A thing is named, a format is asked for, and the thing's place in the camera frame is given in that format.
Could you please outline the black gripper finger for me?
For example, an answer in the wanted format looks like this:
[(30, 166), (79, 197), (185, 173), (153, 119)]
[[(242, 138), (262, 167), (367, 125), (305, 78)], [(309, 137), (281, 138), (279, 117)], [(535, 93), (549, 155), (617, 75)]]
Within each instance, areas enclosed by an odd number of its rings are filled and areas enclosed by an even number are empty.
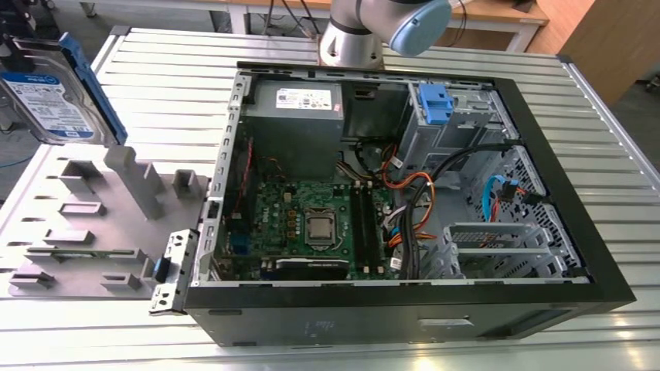
[(2, 0), (2, 64), (7, 70), (31, 72), (35, 64), (19, 50), (14, 39), (37, 37), (37, 20), (31, 7), (38, 4), (31, 0)]

